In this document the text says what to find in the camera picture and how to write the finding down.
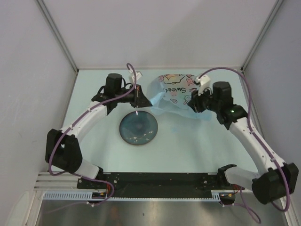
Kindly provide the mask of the light blue printed plastic bag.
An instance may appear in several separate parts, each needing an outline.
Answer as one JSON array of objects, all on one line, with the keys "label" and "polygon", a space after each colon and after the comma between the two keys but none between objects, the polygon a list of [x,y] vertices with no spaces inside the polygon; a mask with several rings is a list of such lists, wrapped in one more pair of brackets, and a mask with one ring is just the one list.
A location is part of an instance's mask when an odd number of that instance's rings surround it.
[{"label": "light blue printed plastic bag", "polygon": [[164,74],[156,77],[147,87],[146,97],[150,100],[150,110],[155,115],[174,113],[182,117],[211,120],[211,112],[194,112],[188,102],[193,91],[198,90],[192,74]]}]

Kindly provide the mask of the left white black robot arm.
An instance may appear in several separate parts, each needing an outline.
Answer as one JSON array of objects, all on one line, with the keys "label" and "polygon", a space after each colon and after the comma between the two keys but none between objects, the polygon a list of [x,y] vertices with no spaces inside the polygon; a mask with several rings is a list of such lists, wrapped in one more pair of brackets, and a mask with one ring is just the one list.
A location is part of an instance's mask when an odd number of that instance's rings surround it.
[{"label": "left white black robot arm", "polygon": [[143,94],[142,87],[137,84],[141,77],[140,72],[132,73],[129,76],[130,83],[126,83],[122,75],[110,73],[105,85],[98,90],[78,119],[59,130],[52,129],[48,132],[45,160],[51,175],[55,174],[52,172],[52,166],[55,166],[61,169],[62,173],[87,178],[87,182],[93,188],[103,185],[103,169],[84,160],[80,142],[101,119],[117,107],[118,103],[129,103],[133,108],[152,105]]}]

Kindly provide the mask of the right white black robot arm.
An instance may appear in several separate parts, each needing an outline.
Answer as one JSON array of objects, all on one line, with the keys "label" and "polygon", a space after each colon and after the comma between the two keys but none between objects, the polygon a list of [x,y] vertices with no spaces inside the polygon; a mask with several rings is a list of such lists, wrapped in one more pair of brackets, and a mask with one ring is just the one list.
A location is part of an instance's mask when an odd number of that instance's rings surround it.
[{"label": "right white black robot arm", "polygon": [[196,81],[199,86],[191,94],[188,106],[196,113],[205,110],[216,113],[218,122],[231,132],[246,149],[257,167],[251,172],[229,164],[218,169],[217,184],[228,189],[236,184],[251,190],[262,204],[268,204],[294,193],[299,169],[287,164],[257,133],[245,109],[233,103],[231,86],[219,81],[210,89],[210,82]]}]

